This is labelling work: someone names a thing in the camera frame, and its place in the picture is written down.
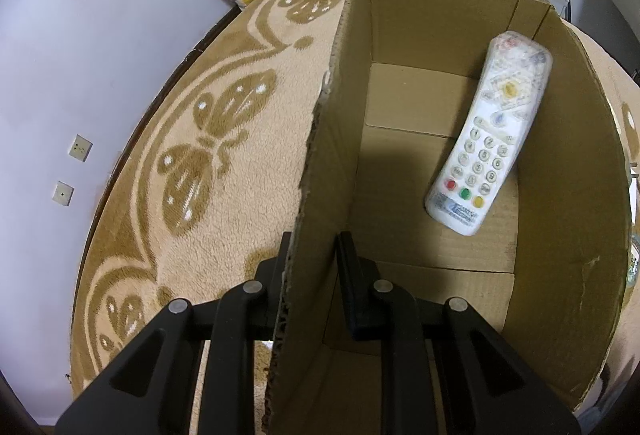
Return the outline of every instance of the remote control label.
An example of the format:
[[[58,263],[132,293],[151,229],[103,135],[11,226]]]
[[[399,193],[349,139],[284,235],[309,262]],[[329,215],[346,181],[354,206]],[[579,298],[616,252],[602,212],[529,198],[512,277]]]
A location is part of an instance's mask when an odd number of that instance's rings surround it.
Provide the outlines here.
[[[438,209],[441,209],[450,216],[453,216],[453,218],[458,219],[465,225],[473,225],[476,222],[476,218],[478,217],[476,212],[461,206],[447,195],[443,195],[440,192],[434,192],[431,200]]]

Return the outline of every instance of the cardboard flap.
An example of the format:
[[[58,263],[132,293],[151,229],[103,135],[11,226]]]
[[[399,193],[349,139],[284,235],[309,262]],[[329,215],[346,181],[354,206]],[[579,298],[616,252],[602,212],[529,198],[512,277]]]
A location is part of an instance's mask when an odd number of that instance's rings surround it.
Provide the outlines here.
[[[574,406],[600,371],[622,307],[630,247],[625,157],[576,37],[549,12],[536,39],[554,66],[518,158],[516,279],[503,333]]]

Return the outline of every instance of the beige rug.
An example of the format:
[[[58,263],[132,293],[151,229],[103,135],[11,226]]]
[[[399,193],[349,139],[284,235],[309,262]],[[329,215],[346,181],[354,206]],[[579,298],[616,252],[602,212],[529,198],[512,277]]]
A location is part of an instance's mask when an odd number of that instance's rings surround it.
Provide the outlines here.
[[[169,300],[218,298],[276,254],[298,212],[312,110],[343,3],[257,0],[196,60],[146,126],[84,260],[71,339],[75,395]],[[577,34],[603,84],[619,95],[612,107],[638,160],[640,142],[627,114],[640,119],[640,97],[634,92],[627,104],[633,83]],[[625,332],[625,354],[640,353],[640,339],[629,341]],[[256,354],[259,419],[270,352],[258,344]]]

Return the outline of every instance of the yellow button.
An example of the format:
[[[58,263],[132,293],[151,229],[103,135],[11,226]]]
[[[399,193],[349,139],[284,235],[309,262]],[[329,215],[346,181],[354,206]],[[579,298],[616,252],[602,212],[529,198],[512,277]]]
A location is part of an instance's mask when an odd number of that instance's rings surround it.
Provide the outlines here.
[[[513,99],[518,95],[518,85],[513,81],[509,81],[503,86],[502,91],[504,92],[504,97]]]

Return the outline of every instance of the corrugated cardboard edge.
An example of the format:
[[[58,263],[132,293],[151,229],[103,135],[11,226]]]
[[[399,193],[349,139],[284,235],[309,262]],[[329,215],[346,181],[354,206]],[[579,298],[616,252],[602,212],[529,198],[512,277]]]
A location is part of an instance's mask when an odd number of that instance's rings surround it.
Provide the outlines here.
[[[338,22],[338,27],[335,32],[334,42],[332,45],[331,55],[329,57],[328,69],[322,79],[322,86],[320,89],[320,93],[318,95],[318,101],[313,110],[313,118],[311,121],[311,127],[309,131],[308,138],[306,139],[306,157],[305,157],[305,165],[302,172],[302,177],[300,179],[300,205],[298,207],[298,215],[296,217],[296,223],[294,225],[294,230],[291,235],[291,240],[289,243],[289,251],[287,253],[287,261],[285,265],[284,271],[284,280],[282,285],[282,290],[280,292],[280,307],[278,310],[278,317],[276,319],[276,329],[273,335],[273,349],[271,351],[271,362],[269,366],[269,374],[267,379],[266,391],[264,396],[265,402],[265,414],[262,418],[262,429],[265,433],[268,432],[271,417],[273,414],[272,409],[272,401],[271,396],[274,388],[274,382],[276,381],[278,374],[278,356],[282,351],[282,346],[286,341],[287,335],[287,321],[289,318],[289,303],[287,302],[287,291],[290,287],[290,273],[292,269],[291,258],[292,253],[295,253],[298,249],[298,237],[300,227],[302,222],[304,221],[305,214],[304,209],[306,205],[306,200],[308,198],[309,190],[308,190],[308,181],[310,178],[310,170],[309,164],[311,157],[314,155],[315,148],[313,147],[314,139],[316,137],[316,130],[318,129],[318,125],[321,122],[322,114],[324,110],[324,106],[327,100],[330,97],[333,87],[334,81],[334,72],[335,66],[337,63],[337,59],[339,56],[340,48],[343,44],[342,35],[344,33],[345,27],[347,25],[347,21],[351,17],[351,12],[353,11],[353,7],[351,4],[351,0],[345,0],[342,8],[342,15],[340,16],[340,21]],[[287,402],[290,398],[284,398],[284,402]]]

